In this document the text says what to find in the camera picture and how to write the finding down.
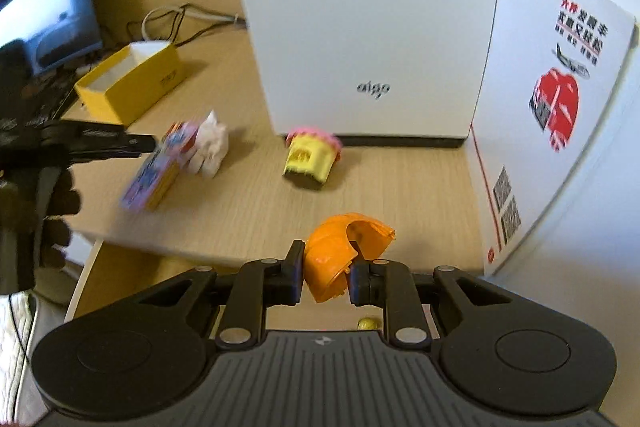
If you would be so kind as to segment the dark gloved left hand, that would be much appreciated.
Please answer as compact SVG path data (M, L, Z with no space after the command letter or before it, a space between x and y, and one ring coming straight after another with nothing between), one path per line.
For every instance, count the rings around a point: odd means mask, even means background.
M72 232L65 218L80 210L81 197L67 168L1 171L1 292L36 285L36 274L65 265Z

